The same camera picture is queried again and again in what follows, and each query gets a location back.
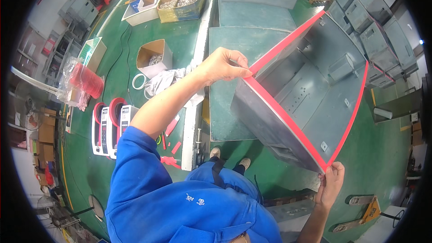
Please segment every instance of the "yellow pallet jack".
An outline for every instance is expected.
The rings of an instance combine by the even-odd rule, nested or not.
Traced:
[[[368,208],[366,209],[366,212],[364,213],[363,217],[361,219],[357,219],[354,221],[345,222],[342,224],[336,225],[336,227],[333,229],[333,233],[342,232],[360,225],[365,224],[368,221],[371,221],[378,216],[385,216],[388,218],[392,218],[393,220],[401,220],[402,216],[399,216],[401,213],[403,214],[405,211],[402,210],[399,212],[399,214],[395,216],[388,215],[386,213],[381,212],[381,208],[379,207],[378,203],[378,197],[375,195],[365,195],[365,196],[352,196],[349,199],[348,202],[349,205],[368,205]]]

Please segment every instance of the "red tape roll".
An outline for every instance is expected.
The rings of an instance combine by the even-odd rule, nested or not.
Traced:
[[[120,121],[118,119],[120,118],[123,105],[127,105],[126,100],[124,100],[123,98],[115,98],[109,104],[109,117],[111,118],[112,123],[116,127],[120,127]]]
[[[102,114],[102,108],[103,107],[106,107],[106,104],[103,102],[99,102],[99,103],[96,103],[96,105],[93,108],[93,115],[94,115],[94,118],[98,124],[101,123],[101,114]]]

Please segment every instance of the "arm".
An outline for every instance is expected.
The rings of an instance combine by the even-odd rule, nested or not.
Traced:
[[[230,59],[240,67],[230,65]],[[206,85],[217,80],[249,77],[248,60],[239,51],[218,48],[196,69],[147,101],[134,116],[131,126],[156,139],[187,101]]]
[[[321,241],[330,208],[342,188],[344,174],[345,167],[337,161],[327,167],[325,175],[318,175],[321,185],[318,188],[315,207],[301,230],[297,242],[315,243]]]

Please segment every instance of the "red tape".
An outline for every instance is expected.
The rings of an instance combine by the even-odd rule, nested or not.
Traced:
[[[161,157],[161,163],[165,163],[166,165],[172,165],[177,169],[181,169],[180,165],[176,164],[177,160],[174,157]]]

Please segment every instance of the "white floor line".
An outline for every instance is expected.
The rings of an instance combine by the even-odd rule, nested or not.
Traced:
[[[105,25],[108,23],[109,19],[111,18],[111,15],[116,11],[117,7],[120,6],[120,3],[122,3],[123,0],[120,0],[116,6],[111,10],[110,14],[108,15],[108,17],[105,19],[105,22],[102,24],[101,28],[99,29],[99,32],[97,34],[97,36],[99,37],[99,35],[102,33],[102,30],[104,29]]]

